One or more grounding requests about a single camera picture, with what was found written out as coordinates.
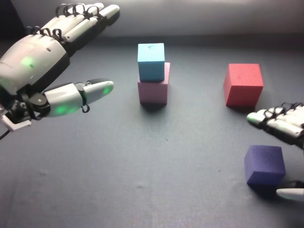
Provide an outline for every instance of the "gray table surface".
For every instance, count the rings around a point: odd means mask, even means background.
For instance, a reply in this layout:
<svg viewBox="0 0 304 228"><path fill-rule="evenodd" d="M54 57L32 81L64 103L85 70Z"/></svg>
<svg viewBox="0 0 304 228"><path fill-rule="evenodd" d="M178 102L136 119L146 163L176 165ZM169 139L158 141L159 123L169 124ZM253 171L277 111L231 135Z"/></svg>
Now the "gray table surface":
<svg viewBox="0 0 304 228"><path fill-rule="evenodd" d="M162 41L171 62L169 102L149 112L139 104L137 43ZM285 180L303 180L302 151L251 127L223 94L229 63L259 63L265 87L257 109L303 101L301 43L93 41L52 86L106 77L115 88L87 114L34 121L0 142L0 227L304 227L304 204L257 194L246 185L243 160L251 144L282 146ZM1 43L1 52L9 45Z"/></svg>

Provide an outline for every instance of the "pink cube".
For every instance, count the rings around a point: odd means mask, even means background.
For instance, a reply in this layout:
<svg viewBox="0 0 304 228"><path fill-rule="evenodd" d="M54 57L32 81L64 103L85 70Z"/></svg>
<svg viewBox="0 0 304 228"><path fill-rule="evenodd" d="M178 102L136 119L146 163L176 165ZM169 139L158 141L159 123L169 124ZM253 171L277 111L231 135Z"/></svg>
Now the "pink cube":
<svg viewBox="0 0 304 228"><path fill-rule="evenodd" d="M259 64L229 64L224 82L226 106L255 107L263 86Z"/></svg>
<svg viewBox="0 0 304 228"><path fill-rule="evenodd" d="M170 63L165 63L165 80L158 83L141 82L138 79L140 103L167 104Z"/></svg>

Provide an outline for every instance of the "cube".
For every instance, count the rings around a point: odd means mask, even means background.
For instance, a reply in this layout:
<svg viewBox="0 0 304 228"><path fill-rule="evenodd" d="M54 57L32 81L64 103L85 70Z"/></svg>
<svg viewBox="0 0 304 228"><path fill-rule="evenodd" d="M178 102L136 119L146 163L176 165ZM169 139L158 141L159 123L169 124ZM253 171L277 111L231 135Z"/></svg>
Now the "cube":
<svg viewBox="0 0 304 228"><path fill-rule="evenodd" d="M259 64L229 64L224 82L226 106L255 107L263 86Z"/></svg>
<svg viewBox="0 0 304 228"><path fill-rule="evenodd" d="M282 148L279 146L251 145L245 156L247 184L280 184L286 175Z"/></svg>
<svg viewBox="0 0 304 228"><path fill-rule="evenodd" d="M165 63L165 80L158 83L142 82L138 79L138 93L140 103L167 104L170 63Z"/></svg>
<svg viewBox="0 0 304 228"><path fill-rule="evenodd" d="M164 44L139 44L137 62L142 82L160 82L165 79Z"/></svg>

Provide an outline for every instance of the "purple block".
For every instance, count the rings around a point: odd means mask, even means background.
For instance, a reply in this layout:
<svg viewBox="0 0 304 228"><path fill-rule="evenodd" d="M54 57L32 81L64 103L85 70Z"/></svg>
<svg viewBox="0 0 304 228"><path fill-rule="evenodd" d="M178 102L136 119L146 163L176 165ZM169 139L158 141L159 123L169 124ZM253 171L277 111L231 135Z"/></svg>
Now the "purple block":
<svg viewBox="0 0 304 228"><path fill-rule="evenodd" d="M170 63L165 63L165 80L162 82L141 82L138 79L138 93L140 103L167 104L169 86Z"/></svg>
<svg viewBox="0 0 304 228"><path fill-rule="evenodd" d="M247 184L278 185L285 176L282 148L251 145L245 156Z"/></svg>

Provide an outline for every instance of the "robotic hand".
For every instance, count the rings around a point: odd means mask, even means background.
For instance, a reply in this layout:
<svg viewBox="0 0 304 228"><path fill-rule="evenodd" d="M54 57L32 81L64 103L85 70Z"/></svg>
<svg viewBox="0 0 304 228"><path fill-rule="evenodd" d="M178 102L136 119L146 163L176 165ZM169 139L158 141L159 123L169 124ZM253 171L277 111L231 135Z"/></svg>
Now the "robotic hand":
<svg viewBox="0 0 304 228"><path fill-rule="evenodd" d="M304 149L304 104L283 103L269 109L262 109L247 116L250 124L275 136L281 141ZM288 189L278 189L283 198L304 201L304 183L293 181Z"/></svg>
<svg viewBox="0 0 304 228"><path fill-rule="evenodd" d="M69 66L77 50L117 21L119 7L62 4L56 15L43 28L28 27L28 35L0 59L0 121L7 133L46 116L66 115L80 108L87 113L90 103L113 90L113 82L102 78L45 89Z"/></svg>

